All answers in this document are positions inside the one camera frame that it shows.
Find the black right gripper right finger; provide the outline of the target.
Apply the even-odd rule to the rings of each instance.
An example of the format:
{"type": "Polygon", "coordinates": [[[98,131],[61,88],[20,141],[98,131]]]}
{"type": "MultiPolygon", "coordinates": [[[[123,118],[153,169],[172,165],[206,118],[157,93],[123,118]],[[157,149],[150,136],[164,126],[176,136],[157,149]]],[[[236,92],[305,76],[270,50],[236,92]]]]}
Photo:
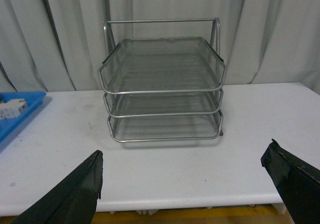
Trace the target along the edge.
{"type": "Polygon", "coordinates": [[[274,139],[261,165],[296,224],[320,222],[320,170],[283,149],[274,139]]]}

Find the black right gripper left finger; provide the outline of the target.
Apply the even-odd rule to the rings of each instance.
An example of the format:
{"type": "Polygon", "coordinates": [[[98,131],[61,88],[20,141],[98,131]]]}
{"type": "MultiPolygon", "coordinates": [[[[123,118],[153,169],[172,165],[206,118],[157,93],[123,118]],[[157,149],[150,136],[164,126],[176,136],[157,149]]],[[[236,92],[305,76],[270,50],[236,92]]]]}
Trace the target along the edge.
{"type": "Polygon", "coordinates": [[[103,152],[96,150],[13,224],[90,224],[103,186],[103,152]]]}

